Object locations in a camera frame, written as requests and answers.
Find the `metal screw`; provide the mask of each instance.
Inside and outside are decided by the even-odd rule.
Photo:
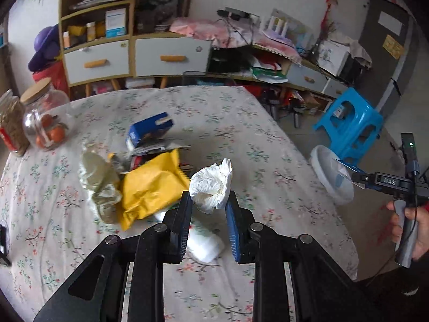
[[[164,232],[165,230],[167,230],[167,226],[164,223],[159,223],[155,225],[156,232]]]
[[[252,223],[250,225],[250,229],[253,231],[261,231],[264,228],[264,226],[261,223]]]
[[[115,235],[109,235],[106,237],[106,239],[104,240],[108,245],[112,245],[113,243],[117,242],[117,236]]]
[[[305,244],[309,244],[313,242],[313,238],[310,235],[307,235],[306,233],[301,235],[299,239],[301,240],[302,243],[305,243]]]

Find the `blue plastic stool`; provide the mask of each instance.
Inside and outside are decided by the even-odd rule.
[[[349,102],[353,110],[339,119],[332,114],[343,103]],[[361,141],[360,135],[368,126],[374,126],[369,136]],[[357,165],[374,143],[383,126],[383,117],[362,98],[354,88],[349,88],[328,108],[313,128],[324,127],[331,139],[330,149],[342,160],[350,158]]]

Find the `human hand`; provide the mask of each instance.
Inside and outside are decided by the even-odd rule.
[[[394,211],[393,201],[387,204],[387,209]],[[405,216],[413,220],[415,218],[415,210],[413,208],[405,209]],[[417,242],[413,250],[413,259],[417,260],[429,250],[429,212],[423,207],[417,207],[417,221],[419,223],[419,231],[417,233]],[[390,218],[390,223],[393,225],[392,241],[398,242],[402,235],[402,228],[399,226],[400,216],[394,213]]]

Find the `white trash bin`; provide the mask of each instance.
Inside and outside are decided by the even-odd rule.
[[[316,146],[310,155],[310,164],[322,185],[336,205],[344,205],[353,200],[353,183],[347,168],[337,160],[338,156],[323,145]]]

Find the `red label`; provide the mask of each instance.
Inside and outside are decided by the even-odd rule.
[[[4,140],[4,143],[6,144],[7,148],[10,151],[16,151],[17,149],[12,144],[12,140],[9,137],[9,134],[6,133],[5,129],[3,127],[0,127],[0,136]]]

